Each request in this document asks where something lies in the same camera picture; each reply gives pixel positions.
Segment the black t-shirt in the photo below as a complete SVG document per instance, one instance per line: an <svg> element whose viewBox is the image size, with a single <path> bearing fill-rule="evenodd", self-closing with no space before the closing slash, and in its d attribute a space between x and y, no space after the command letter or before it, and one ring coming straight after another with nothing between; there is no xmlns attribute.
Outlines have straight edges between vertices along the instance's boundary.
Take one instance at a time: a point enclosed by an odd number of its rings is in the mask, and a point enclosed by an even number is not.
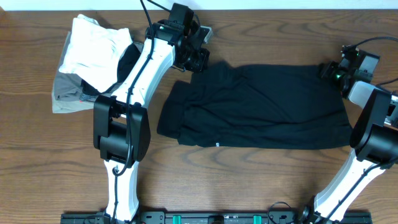
<svg viewBox="0 0 398 224"><path fill-rule="evenodd" d="M340 93L316 65L218 62L175 82L157 132L201 147L331 149L349 144L352 127Z"/></svg>

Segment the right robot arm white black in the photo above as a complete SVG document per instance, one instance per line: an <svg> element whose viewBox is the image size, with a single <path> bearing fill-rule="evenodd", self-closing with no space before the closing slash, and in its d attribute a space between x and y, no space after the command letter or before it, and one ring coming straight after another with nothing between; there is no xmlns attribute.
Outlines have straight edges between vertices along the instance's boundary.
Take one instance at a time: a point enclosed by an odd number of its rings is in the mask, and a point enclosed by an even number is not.
<svg viewBox="0 0 398 224"><path fill-rule="evenodd" d="M362 112L353 128L349 156L332 181L304 208L297 223L340 223L356 197L397 164L397 94L371 84L366 62L330 62L318 76L336 85Z"/></svg>

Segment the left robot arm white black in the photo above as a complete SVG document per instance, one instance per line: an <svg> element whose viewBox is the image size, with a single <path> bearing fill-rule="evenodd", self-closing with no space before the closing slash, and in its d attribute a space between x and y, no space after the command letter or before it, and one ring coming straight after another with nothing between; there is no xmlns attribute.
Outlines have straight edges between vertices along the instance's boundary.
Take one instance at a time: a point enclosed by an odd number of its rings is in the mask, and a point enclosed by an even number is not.
<svg viewBox="0 0 398 224"><path fill-rule="evenodd" d="M97 223L131 223L139 208L137 171L150 143L147 107L166 71L172 67L199 72L213 35L196 22L159 21L146 31L141 55L130 74L111 95L94 103L93 144L108 173L109 202Z"/></svg>

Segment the black folded garment in pile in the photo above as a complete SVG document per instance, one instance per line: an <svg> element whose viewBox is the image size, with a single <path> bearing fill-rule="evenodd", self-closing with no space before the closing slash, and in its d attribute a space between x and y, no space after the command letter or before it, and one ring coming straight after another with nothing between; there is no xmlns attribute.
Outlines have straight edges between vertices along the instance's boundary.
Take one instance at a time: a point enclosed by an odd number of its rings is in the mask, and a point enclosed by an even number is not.
<svg viewBox="0 0 398 224"><path fill-rule="evenodd" d="M89 96L98 96L105 93L111 93L115 88L117 88L130 74L131 70L138 61L144 44L133 42L124 52L118 63L117 68L117 82L111 85L106 91L99 92L93 86L91 86L86 81L81 81L82 93Z"/></svg>

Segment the white folded garment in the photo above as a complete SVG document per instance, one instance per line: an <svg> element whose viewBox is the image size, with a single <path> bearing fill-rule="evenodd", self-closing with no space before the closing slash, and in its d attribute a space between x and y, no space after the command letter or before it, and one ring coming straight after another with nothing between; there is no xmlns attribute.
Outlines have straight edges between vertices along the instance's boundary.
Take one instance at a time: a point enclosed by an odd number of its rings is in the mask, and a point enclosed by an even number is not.
<svg viewBox="0 0 398 224"><path fill-rule="evenodd" d="M74 73L103 93L118 81L119 60L131 44L128 28L106 29L79 14L73 19L70 43L58 71Z"/></svg>

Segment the grey folded garment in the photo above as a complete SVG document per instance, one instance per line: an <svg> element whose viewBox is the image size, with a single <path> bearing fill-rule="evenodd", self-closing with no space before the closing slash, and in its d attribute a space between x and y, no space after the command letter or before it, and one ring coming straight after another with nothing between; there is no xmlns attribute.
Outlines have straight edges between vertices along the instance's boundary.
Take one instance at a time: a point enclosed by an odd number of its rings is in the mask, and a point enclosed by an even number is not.
<svg viewBox="0 0 398 224"><path fill-rule="evenodd" d="M70 43L71 32L68 32L63 51L60 56L58 68L52 87L52 112L74 113L83 110L92 110L98 96L89 96L83 93L82 79L73 73L59 72L63 64L67 48Z"/></svg>

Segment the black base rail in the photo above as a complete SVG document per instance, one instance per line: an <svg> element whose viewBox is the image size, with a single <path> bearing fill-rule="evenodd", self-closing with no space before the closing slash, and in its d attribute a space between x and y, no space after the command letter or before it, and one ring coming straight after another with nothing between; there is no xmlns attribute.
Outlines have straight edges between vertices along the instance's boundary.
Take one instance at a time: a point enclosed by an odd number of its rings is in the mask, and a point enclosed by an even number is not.
<svg viewBox="0 0 398 224"><path fill-rule="evenodd" d="M142 212L134 217L133 221L117 223L138 224L265 224L265 223L295 223L297 214L293 211L273 211L268 213L168 213L168 212ZM61 215L62 224L81 223L111 223L110 217L103 212L94 213L66 213ZM346 213L340 221L344 224L372 224L371 214L368 212Z"/></svg>

